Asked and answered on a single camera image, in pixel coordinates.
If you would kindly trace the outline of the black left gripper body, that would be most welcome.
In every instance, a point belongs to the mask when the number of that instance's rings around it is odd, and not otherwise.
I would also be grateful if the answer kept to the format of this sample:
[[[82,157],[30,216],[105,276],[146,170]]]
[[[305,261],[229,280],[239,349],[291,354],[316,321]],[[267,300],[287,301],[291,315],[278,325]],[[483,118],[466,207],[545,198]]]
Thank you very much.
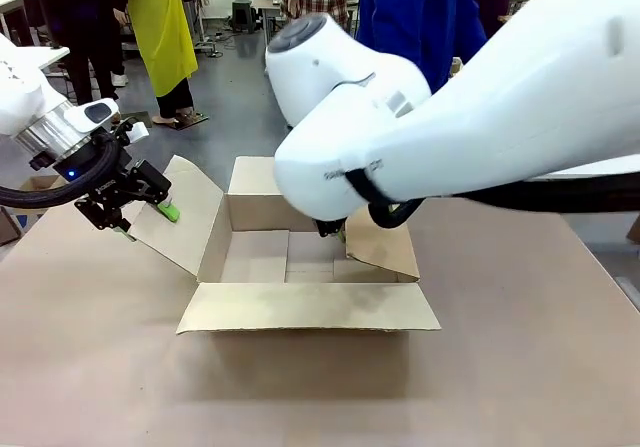
[[[117,166],[120,157],[121,145],[110,134],[99,134],[94,140],[99,148],[100,156],[96,164],[83,174],[78,180],[70,182],[62,187],[28,195],[29,203],[68,203],[84,194],[92,188],[99,186]]]

